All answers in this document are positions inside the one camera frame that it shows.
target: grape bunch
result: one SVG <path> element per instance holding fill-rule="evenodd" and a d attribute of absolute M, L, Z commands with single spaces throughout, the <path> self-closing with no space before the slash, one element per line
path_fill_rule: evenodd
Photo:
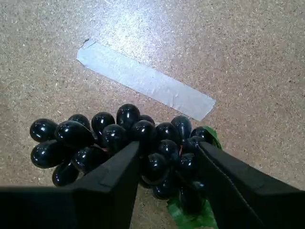
<path fill-rule="evenodd" d="M 158 199 L 179 197 L 187 213 L 201 211 L 205 191 L 193 150 L 199 142 L 213 143 L 206 129 L 192 130 L 190 120 L 182 115 L 156 126 L 133 104 L 118 109 L 116 123 L 110 113 L 97 113 L 91 127 L 81 114 L 60 124 L 45 118 L 36 120 L 30 127 L 31 137 L 39 142 L 31 152 L 32 163 L 39 168 L 56 166 L 52 181 L 62 187 L 73 183 L 80 173 L 90 173 L 131 141 L 138 141 L 140 185 L 151 188 Z"/>

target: green leaf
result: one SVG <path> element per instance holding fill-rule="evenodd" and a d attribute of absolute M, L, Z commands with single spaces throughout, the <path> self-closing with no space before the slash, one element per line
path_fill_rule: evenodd
<path fill-rule="evenodd" d="M 206 129 L 213 136 L 213 145 L 216 146 L 219 149 L 223 149 L 219 140 L 218 140 L 216 131 L 213 128 L 207 126 L 207 125 L 204 126 L 204 129 Z"/>
<path fill-rule="evenodd" d="M 211 205 L 208 201 L 202 207 L 199 215 L 183 213 L 179 206 L 178 198 L 167 201 L 167 209 L 179 229 L 194 229 L 199 227 L 211 227 L 218 229 Z"/>

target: tape strip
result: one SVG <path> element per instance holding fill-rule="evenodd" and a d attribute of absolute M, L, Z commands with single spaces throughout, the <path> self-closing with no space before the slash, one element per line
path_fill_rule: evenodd
<path fill-rule="evenodd" d="M 78 50 L 77 60 L 86 68 L 198 121 L 201 121 L 215 104 L 211 97 L 93 40 L 86 41 Z"/>

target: floor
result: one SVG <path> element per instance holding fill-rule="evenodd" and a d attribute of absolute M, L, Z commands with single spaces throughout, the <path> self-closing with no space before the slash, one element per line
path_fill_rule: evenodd
<path fill-rule="evenodd" d="M 156 121 L 177 111 L 84 68 L 93 38 L 216 99 L 193 125 L 224 149 L 305 189 L 305 2 L 1 0 L 0 184 L 51 185 L 30 162 L 29 127 L 136 104 Z M 131 228 L 171 229 L 164 201 L 138 191 Z"/>

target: speckled floor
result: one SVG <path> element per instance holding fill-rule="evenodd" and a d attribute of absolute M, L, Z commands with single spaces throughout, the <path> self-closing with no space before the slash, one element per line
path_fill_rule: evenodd
<path fill-rule="evenodd" d="M 194 125 L 225 150 L 305 189 L 305 3 L 222 0 L 1 0 L 0 184 L 51 185 L 34 167 L 32 121 L 92 118 L 136 104 L 156 121 L 177 111 L 84 68 L 93 38 L 216 99 Z M 139 189 L 132 228 L 175 228 Z"/>

